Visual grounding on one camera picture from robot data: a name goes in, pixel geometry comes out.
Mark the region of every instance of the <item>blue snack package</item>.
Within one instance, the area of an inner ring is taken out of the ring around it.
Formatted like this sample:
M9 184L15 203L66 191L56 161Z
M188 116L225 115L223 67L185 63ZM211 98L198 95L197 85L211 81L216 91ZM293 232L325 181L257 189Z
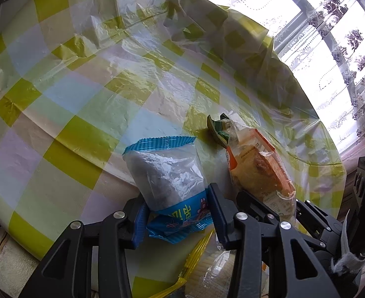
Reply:
M147 225L150 237L177 243L213 222L195 139L141 139L123 153L149 209L159 214Z

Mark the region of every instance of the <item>yellow package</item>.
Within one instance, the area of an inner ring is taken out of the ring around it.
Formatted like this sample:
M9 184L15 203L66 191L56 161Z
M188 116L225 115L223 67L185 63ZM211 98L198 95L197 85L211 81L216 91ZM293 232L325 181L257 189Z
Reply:
M281 220L294 222L296 191L275 148L257 129L233 123L227 160L238 191L248 191Z

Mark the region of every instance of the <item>checkered tablecloth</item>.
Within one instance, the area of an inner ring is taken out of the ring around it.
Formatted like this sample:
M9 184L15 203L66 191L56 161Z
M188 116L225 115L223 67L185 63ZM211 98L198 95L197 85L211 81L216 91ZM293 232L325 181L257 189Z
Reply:
M0 36L2 225L41 258L72 220L121 209L137 195L121 154L140 138L197 136L207 181L226 185L206 117L229 111L277 148L298 198L335 216L346 172L266 33L208 0L30 0ZM130 276L161 289L198 236L151 242L171 267L132 262Z

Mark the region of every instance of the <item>lace curtain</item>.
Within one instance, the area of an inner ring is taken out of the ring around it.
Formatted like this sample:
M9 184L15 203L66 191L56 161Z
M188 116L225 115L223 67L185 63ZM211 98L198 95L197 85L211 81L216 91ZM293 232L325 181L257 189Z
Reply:
M365 138L365 11L356 0L211 0L254 19L340 153Z

